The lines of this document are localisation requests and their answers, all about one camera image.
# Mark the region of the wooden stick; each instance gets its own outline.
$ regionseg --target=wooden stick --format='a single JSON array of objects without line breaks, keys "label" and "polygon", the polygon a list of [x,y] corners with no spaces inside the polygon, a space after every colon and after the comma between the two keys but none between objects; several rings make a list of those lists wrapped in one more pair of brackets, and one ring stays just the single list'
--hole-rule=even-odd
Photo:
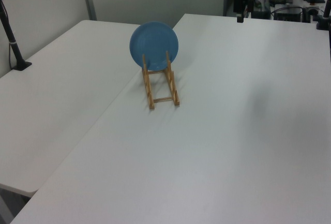
[{"label": "wooden stick", "polygon": [[145,60],[145,54],[143,54],[143,77],[144,77],[144,82],[145,82],[145,88],[146,88],[146,93],[147,93],[147,100],[148,100],[148,105],[149,109],[154,109],[154,100],[153,100],[153,94],[152,94],[152,87],[151,87],[151,82],[149,80],[149,75],[148,75],[148,70],[146,66],[146,60]]},{"label": "wooden stick", "polygon": [[149,71],[148,74],[151,75],[151,74],[157,74],[157,73],[162,73],[163,70],[156,70],[156,71]]},{"label": "wooden stick", "polygon": [[154,99],[154,102],[169,101],[169,100],[172,100],[171,96]]}]

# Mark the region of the white tabletop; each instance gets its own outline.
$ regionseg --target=white tabletop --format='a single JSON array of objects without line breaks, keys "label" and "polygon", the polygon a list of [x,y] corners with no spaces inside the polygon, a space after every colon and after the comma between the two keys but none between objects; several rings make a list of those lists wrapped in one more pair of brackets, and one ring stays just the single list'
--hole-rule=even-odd
[{"label": "white tabletop", "polygon": [[139,70],[137,25],[83,21],[0,79],[0,188],[32,196]]},{"label": "white tabletop", "polygon": [[149,110],[137,73],[13,224],[331,222],[328,32],[188,14],[174,30],[180,106]]}]

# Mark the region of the floor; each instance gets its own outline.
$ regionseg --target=floor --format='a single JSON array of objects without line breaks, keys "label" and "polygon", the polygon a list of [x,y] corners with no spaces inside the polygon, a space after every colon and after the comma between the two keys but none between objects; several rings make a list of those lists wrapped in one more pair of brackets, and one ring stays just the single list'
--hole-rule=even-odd
[{"label": "floor", "polygon": [[0,189],[0,224],[10,224],[30,198]]}]

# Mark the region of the blue plate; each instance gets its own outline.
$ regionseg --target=blue plate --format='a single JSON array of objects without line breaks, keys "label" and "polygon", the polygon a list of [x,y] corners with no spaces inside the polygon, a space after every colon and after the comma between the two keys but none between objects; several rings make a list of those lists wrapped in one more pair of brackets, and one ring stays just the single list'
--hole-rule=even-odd
[{"label": "blue plate", "polygon": [[148,70],[163,70],[167,67],[166,51],[173,62],[178,53],[177,36],[168,25],[152,21],[139,26],[130,40],[130,53],[133,60],[144,67],[143,54]]}]

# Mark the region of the plate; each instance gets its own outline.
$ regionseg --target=plate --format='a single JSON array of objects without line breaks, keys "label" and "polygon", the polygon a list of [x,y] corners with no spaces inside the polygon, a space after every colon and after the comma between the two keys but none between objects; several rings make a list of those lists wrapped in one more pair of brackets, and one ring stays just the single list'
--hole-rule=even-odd
[{"label": "plate", "polygon": [[148,70],[163,70],[167,67],[166,51],[173,62],[178,53],[177,36],[168,25],[151,21],[140,25],[130,39],[130,53],[133,60],[144,67],[143,54]]}]

